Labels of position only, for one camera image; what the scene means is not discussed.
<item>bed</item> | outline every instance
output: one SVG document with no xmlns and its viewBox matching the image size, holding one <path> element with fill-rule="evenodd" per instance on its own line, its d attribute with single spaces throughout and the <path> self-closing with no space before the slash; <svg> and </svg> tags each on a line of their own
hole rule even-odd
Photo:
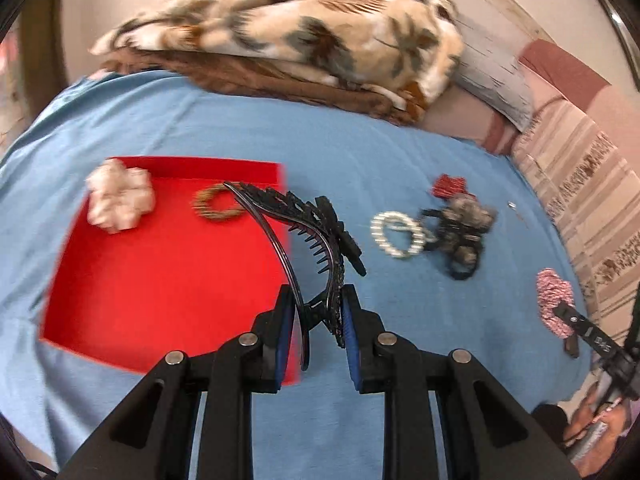
<svg viewBox="0 0 640 480">
<path fill-rule="evenodd" d="M 425 350 L 468 349 L 528 410 L 571 396 L 588 372 L 586 348 L 571 359 L 540 323 L 536 275 L 545 267 L 572 283 L 579 310 L 585 305 L 558 231 L 509 158 L 340 110 L 211 94 L 164 71 L 84 78 L 0 162 L 0 412 L 59 465 L 139 380 L 38 341 L 84 179 L 114 155 L 280 162 L 298 196 L 332 200 L 369 271 L 360 278 L 348 270 L 346 282 L 386 328 Z M 369 234 L 381 211 L 441 208 L 428 190 L 442 173 L 464 176 L 469 191 L 498 210 L 481 267 L 465 282 L 446 274 L 441 255 L 396 260 Z M 319 277 L 307 250 L 294 243 L 291 251 L 303 288 L 314 293 Z M 255 396 L 255 477 L 376 478 L 383 399 L 354 391 L 328 332 L 315 330 L 311 345 L 299 384 Z"/>
</svg>

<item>person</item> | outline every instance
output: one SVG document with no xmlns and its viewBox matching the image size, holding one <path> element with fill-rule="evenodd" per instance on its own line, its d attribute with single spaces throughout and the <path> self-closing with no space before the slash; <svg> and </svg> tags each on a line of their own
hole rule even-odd
<svg viewBox="0 0 640 480">
<path fill-rule="evenodd" d="M 566 413 L 559 406 L 541 404 L 532 413 L 549 437 L 563 449 L 585 437 L 588 426 L 596 415 L 593 403 L 596 402 L 597 384 L 591 386 L 584 399 L 575 410 L 569 422 Z M 609 412 L 602 415 L 602 421 L 608 428 L 591 450 L 575 464 L 582 478 L 588 479 L 596 475 L 611 459 L 620 446 L 622 438 L 640 412 L 640 400 L 623 401 Z"/>
</svg>

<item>brown blanket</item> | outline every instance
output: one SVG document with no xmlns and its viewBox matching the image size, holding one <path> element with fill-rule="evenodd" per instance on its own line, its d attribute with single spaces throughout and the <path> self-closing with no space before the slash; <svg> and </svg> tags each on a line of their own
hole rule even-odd
<svg viewBox="0 0 640 480">
<path fill-rule="evenodd" d="M 395 108 L 391 99 L 382 94 L 302 81 L 277 70 L 268 61 L 251 57 L 123 47 L 111 52 L 102 67 L 120 74 L 162 68 L 185 75 L 210 92 L 329 106 L 398 125 L 417 123 L 427 107 L 415 82 L 398 91 L 406 100 L 404 111 Z"/>
</svg>

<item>pink scrunchie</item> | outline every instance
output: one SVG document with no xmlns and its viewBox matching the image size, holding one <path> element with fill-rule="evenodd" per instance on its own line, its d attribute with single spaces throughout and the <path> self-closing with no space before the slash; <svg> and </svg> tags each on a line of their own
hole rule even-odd
<svg viewBox="0 0 640 480">
<path fill-rule="evenodd" d="M 570 306 L 574 306 L 574 292 L 571 283 L 561 280 L 553 269 L 543 269 L 538 273 L 536 288 L 542 323 L 562 339 L 573 335 L 574 329 L 554 314 L 554 308 L 562 300 Z"/>
</svg>

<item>red tray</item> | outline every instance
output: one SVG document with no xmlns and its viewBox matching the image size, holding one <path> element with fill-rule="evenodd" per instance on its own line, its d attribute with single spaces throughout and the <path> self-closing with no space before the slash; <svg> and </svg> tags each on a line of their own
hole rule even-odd
<svg viewBox="0 0 640 480">
<path fill-rule="evenodd" d="M 197 216 L 191 202 L 223 180 L 282 190 L 282 168 L 219 158 L 119 159 L 149 170 L 156 208 L 135 229 L 110 235 L 89 225 L 84 200 L 50 288 L 41 337 L 146 373 L 173 349 L 191 356 L 216 350 L 273 307 L 286 277 L 258 224 L 248 214 L 212 222 Z M 235 203 L 226 192 L 215 200 L 220 209 Z M 286 242 L 285 226 L 270 223 Z M 287 368 L 291 382 L 296 367 Z"/>
</svg>

